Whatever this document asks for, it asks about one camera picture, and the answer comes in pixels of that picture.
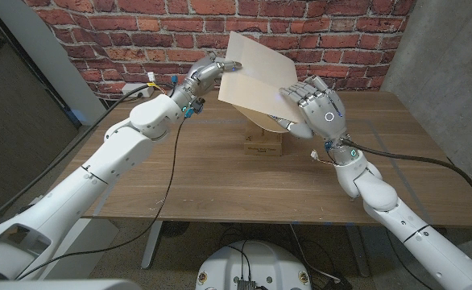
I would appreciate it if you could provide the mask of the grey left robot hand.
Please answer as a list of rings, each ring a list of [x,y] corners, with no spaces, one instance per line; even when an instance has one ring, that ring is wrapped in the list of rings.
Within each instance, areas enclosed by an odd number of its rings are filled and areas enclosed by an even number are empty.
[[[222,78],[223,73],[237,71],[242,64],[235,60],[226,60],[210,52],[193,64],[180,88],[192,99],[201,97],[215,86],[216,80]]]

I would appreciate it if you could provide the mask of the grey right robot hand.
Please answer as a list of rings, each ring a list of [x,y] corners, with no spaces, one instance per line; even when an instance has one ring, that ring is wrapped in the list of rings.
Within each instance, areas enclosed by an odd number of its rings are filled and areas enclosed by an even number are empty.
[[[292,135],[311,139],[314,134],[325,141],[339,139],[347,132],[346,109],[338,94],[319,76],[312,75],[304,81],[281,88],[279,93],[294,104],[303,118],[299,122],[271,116]]]

